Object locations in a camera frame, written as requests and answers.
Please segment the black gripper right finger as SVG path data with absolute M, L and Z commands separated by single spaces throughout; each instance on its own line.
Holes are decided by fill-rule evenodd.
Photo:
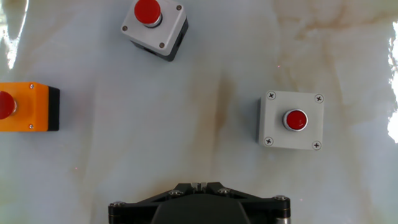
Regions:
M 201 182 L 198 184 L 199 194 L 227 197 L 239 202 L 250 223 L 291 224 L 290 198 L 276 195 L 261 198 L 225 187 L 220 182 Z

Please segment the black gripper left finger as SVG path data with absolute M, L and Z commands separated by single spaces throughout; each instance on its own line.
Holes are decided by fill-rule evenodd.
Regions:
M 117 201 L 108 205 L 109 224 L 151 223 L 157 209 L 169 200 L 197 193 L 199 183 L 178 184 L 168 190 L 137 203 Z

